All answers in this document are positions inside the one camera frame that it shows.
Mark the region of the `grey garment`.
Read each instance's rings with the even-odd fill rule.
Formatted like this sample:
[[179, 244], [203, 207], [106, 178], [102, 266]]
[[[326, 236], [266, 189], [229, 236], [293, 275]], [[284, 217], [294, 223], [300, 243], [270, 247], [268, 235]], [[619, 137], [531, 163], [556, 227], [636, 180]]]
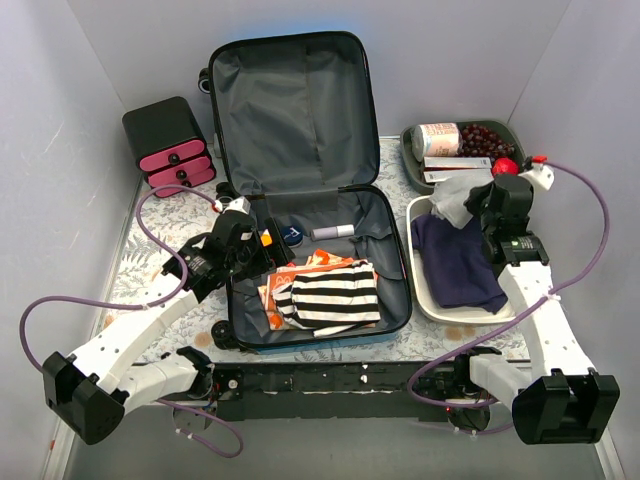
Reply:
[[490, 182], [489, 177], [465, 175], [438, 183], [430, 197], [431, 214], [459, 230], [463, 229], [472, 218], [464, 206], [471, 190]]

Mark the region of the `dark navy garment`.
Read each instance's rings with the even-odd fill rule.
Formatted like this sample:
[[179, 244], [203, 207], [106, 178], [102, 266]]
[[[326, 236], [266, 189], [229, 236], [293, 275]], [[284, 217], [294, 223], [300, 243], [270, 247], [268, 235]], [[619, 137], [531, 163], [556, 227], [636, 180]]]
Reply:
[[423, 275], [442, 308], [476, 307], [491, 314], [507, 303], [482, 246], [479, 220], [462, 229], [432, 214], [410, 224], [413, 247], [420, 253]]

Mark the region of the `blue fish-print kids suitcase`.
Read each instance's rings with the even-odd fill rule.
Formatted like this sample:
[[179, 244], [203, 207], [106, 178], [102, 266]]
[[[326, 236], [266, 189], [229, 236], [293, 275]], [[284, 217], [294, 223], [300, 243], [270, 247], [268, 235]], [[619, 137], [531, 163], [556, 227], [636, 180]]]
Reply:
[[392, 206], [375, 185], [380, 145], [361, 40], [323, 31], [234, 41], [212, 53], [207, 73], [226, 178], [256, 221], [305, 234], [350, 225], [347, 237], [305, 238], [295, 255], [320, 248], [376, 269], [380, 321], [331, 342], [394, 336], [411, 317], [411, 291]]

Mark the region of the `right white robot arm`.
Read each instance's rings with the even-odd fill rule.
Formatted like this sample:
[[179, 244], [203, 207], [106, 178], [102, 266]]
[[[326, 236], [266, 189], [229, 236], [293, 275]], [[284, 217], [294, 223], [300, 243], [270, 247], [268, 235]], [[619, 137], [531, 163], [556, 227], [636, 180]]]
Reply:
[[529, 373], [480, 348], [452, 373], [454, 389], [484, 389], [508, 407], [526, 444], [598, 442], [620, 397], [614, 376], [601, 375], [569, 326], [552, 285], [550, 260], [528, 229], [534, 187], [500, 174], [473, 189], [467, 209], [480, 221], [483, 250], [516, 314], [530, 358]]

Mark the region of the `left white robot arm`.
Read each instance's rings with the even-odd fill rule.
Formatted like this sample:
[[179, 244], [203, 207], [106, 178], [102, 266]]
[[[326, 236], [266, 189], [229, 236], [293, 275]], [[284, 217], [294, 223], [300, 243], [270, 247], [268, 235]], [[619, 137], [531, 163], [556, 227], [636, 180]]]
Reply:
[[211, 231], [172, 252], [147, 289], [147, 303], [68, 355], [42, 364], [48, 407], [86, 444], [107, 438], [133, 410], [166, 396], [205, 398], [211, 360], [192, 347], [143, 366], [138, 357], [172, 324], [232, 280], [259, 277], [294, 257], [277, 222], [258, 225], [242, 210], [225, 210]]

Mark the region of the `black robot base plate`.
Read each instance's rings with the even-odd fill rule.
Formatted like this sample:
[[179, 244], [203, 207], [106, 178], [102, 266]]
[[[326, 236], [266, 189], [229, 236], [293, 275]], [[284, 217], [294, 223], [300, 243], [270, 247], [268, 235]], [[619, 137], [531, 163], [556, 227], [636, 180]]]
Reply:
[[413, 418], [480, 434], [501, 426], [481, 403], [488, 394], [462, 382], [446, 362], [423, 374], [413, 391], [452, 407], [423, 404], [407, 390], [420, 362], [222, 363], [202, 399], [231, 422], [254, 419]]

